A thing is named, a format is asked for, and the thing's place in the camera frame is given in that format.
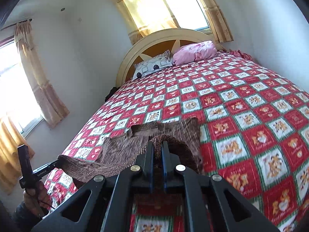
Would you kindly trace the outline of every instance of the window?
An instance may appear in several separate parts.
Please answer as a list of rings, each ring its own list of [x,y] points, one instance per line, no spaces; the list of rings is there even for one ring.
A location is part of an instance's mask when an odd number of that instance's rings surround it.
[[[166,0],[181,28],[210,32],[199,0]]]
[[[0,101],[0,116],[8,113],[23,136],[42,119],[14,42],[0,47]]]

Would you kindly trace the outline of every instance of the bedspread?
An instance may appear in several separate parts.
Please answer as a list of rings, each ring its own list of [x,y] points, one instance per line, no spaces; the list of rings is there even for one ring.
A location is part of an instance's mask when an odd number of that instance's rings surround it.
[[[219,52],[127,82],[63,154],[94,161],[105,138],[134,124],[195,116],[205,173],[222,175],[281,231],[289,231],[309,206],[308,106],[309,94],[286,78]],[[45,185],[54,206],[77,190],[62,170],[53,170]],[[166,214],[168,208],[136,210],[132,231],[148,223],[161,226],[161,232],[183,231],[182,219]]]

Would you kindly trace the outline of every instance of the yellow curtain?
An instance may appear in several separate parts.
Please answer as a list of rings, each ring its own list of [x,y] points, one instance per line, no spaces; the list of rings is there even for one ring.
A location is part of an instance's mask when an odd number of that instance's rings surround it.
[[[200,0],[206,17],[209,21],[209,26],[217,43],[233,41],[232,34],[224,20],[222,11],[214,0]]]
[[[150,33],[179,28],[165,0],[113,0],[125,19],[132,44]]]
[[[0,185],[10,194],[21,176],[17,147],[27,145],[12,120],[8,116],[0,118]],[[32,158],[34,151],[29,147]]]
[[[33,44],[31,30],[29,21],[17,23],[14,41],[34,97],[41,108],[42,116],[49,127],[54,128],[70,112],[44,74]]]

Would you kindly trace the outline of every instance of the arched headboard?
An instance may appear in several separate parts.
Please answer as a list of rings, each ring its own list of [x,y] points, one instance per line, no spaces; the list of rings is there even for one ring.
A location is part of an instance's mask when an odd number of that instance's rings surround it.
[[[166,50],[170,50],[171,55],[173,55],[181,46],[209,40],[215,43],[214,38],[210,35],[181,28],[151,33],[134,44],[125,55],[118,70],[116,86],[120,87],[133,77],[135,71],[134,64],[162,54]],[[216,44],[216,48],[217,50],[223,49],[220,44]]]

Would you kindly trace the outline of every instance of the hand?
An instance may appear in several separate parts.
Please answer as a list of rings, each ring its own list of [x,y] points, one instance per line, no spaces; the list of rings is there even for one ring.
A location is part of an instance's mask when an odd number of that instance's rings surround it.
[[[48,203],[49,205],[51,205],[52,201],[49,199],[49,195],[47,194],[47,189],[45,188],[43,182],[39,181],[37,183],[37,190],[38,190],[38,199],[40,201],[44,201]],[[24,203],[32,214],[34,214],[35,216],[39,216],[40,213],[33,203],[34,201],[37,201],[35,199],[35,195],[36,195],[35,189],[28,188],[27,192],[24,191]],[[46,208],[46,209],[49,208],[48,205],[42,202],[39,202],[39,204],[42,208]]]

